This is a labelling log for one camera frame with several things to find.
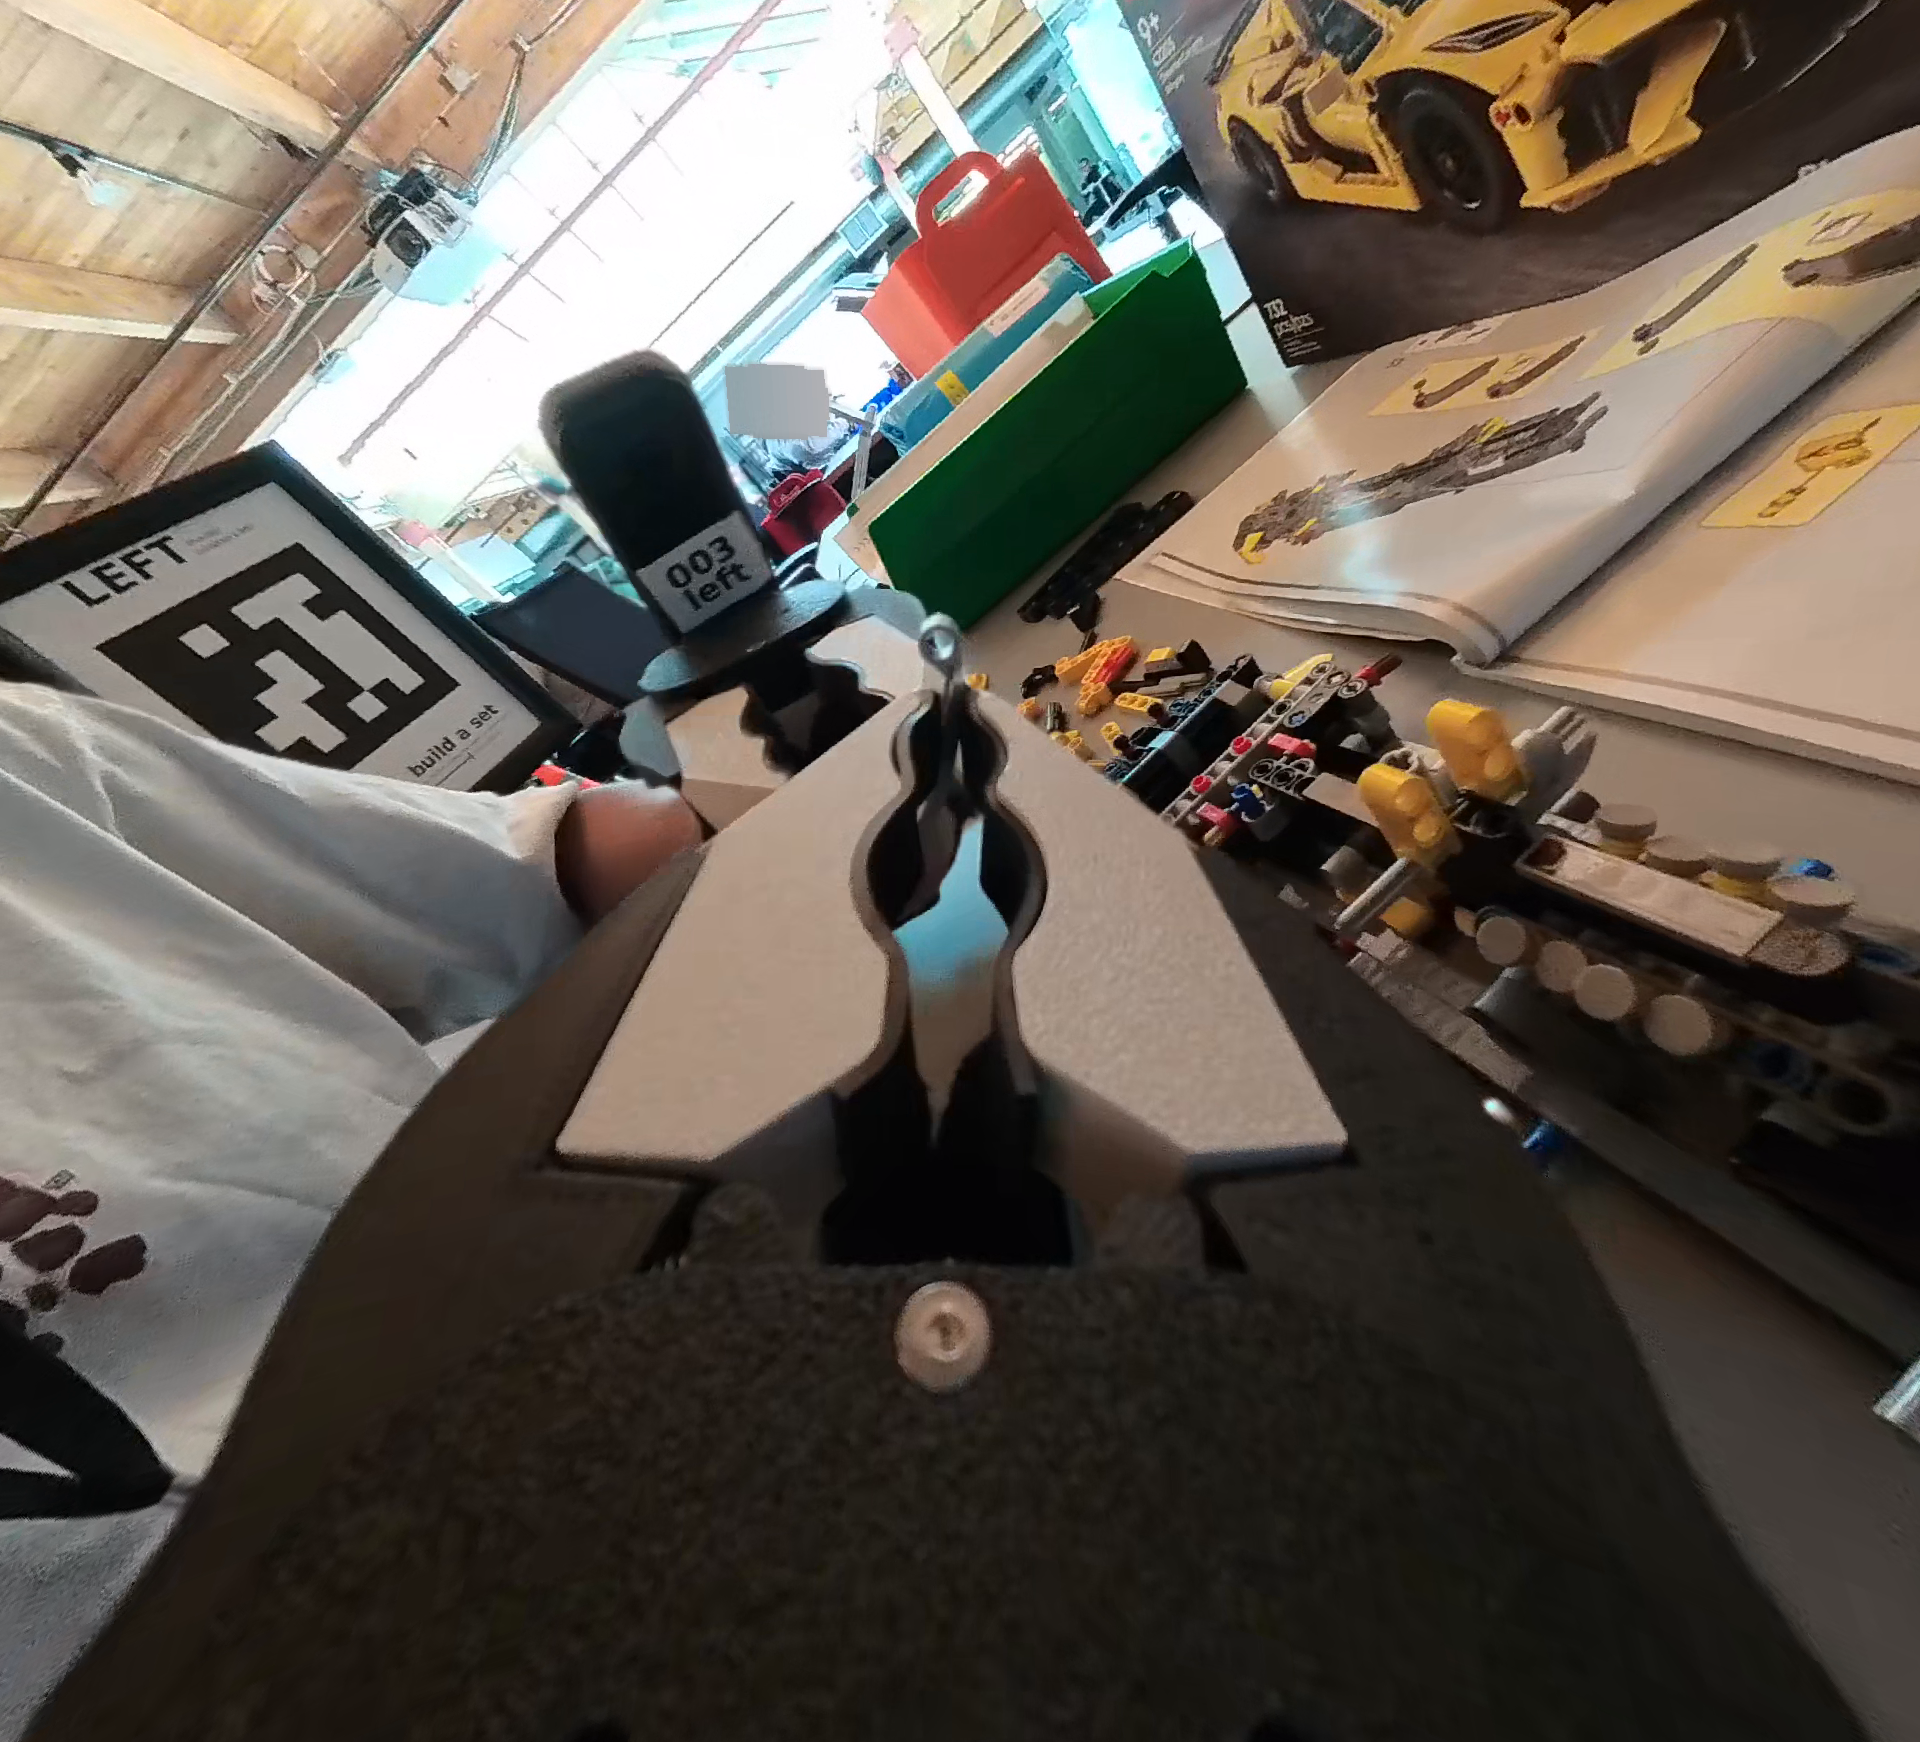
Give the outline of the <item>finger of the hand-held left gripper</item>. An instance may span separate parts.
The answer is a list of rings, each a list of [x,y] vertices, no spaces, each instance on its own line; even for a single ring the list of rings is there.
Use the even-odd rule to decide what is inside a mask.
[[[891,588],[845,590],[825,633],[808,647],[815,726],[900,726],[925,691],[924,605]]]
[[[808,760],[827,693],[808,682],[781,706],[744,684],[702,698],[637,698],[620,713],[624,772],[670,788],[718,831],[774,794]]]

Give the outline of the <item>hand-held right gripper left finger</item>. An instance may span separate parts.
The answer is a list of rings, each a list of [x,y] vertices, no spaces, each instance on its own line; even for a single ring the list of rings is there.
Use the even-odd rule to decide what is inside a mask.
[[[930,693],[888,703],[704,849],[558,1135],[581,1172],[740,1182],[805,1242],[902,1214],[934,1118],[900,930],[949,868],[924,817],[943,746]]]

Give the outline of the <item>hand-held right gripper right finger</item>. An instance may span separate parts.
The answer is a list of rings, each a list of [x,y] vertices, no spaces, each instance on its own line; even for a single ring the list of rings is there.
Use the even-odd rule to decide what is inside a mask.
[[[967,693],[957,1214],[967,1255],[1078,1255],[1129,1201],[1318,1168],[1350,1140],[1207,858]]]

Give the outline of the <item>lego car chassis model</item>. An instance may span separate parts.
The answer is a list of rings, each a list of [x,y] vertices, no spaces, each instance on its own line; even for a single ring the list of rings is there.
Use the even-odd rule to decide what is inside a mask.
[[[1106,774],[1198,847],[1317,877],[1341,951],[1428,951],[1448,1010],[1684,1151],[1804,1201],[1917,1186],[1917,933],[1834,865],[1588,792],[1571,706],[1513,732],[1441,698],[1406,737],[1396,664],[1212,662]]]

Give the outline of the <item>pile of yellow lego pieces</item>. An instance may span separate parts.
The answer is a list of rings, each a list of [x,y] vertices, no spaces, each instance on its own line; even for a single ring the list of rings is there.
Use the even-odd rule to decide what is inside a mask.
[[[1031,668],[1017,714],[1091,767],[1118,770],[1173,728],[1181,704],[1212,679],[1212,661],[1196,643],[1143,651],[1130,635],[1093,638]]]

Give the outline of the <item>black lego beams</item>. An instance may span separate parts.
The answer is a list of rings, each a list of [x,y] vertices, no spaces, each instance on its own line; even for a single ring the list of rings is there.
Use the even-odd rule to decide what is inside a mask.
[[[1102,590],[1148,553],[1194,505],[1188,489],[1154,502],[1124,502],[1019,605],[1025,624],[1068,621],[1082,633],[1098,626]]]

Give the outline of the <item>open lego instruction booklet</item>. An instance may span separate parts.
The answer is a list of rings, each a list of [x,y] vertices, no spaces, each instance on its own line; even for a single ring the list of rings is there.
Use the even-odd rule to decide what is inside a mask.
[[[1121,578],[1917,782],[1917,472],[1910,127],[1359,359]]]

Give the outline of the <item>lego set box yellow car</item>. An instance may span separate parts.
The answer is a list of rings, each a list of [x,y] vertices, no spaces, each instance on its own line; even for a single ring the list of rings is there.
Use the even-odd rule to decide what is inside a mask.
[[[1291,365],[1597,287],[1917,127],[1917,0],[1118,0]]]

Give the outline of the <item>green cardboard box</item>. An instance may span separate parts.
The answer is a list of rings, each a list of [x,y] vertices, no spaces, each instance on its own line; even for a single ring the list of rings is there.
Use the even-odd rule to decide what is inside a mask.
[[[1073,296],[829,531],[824,565],[974,624],[1247,390],[1201,251]]]

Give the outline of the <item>light blue plastic box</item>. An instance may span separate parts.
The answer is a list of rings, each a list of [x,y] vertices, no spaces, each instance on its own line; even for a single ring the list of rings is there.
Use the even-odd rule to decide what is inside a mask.
[[[905,456],[997,376],[1012,380],[1012,367],[1022,359],[1034,357],[1029,367],[1052,361],[1091,327],[1093,289],[1086,268],[1056,257],[888,403],[878,422],[880,435]]]

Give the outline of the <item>red carry case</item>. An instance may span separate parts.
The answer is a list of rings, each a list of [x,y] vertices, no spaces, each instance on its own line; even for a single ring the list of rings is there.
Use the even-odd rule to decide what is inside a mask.
[[[1090,285],[1112,271],[1044,156],[1012,166],[974,150],[920,195],[917,240],[863,317],[917,382],[1059,257]]]

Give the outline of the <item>black framed marker sign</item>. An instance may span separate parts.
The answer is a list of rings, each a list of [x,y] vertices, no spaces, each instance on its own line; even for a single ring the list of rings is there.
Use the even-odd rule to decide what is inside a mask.
[[[264,443],[4,554],[4,647],[252,753],[509,792],[577,716]]]

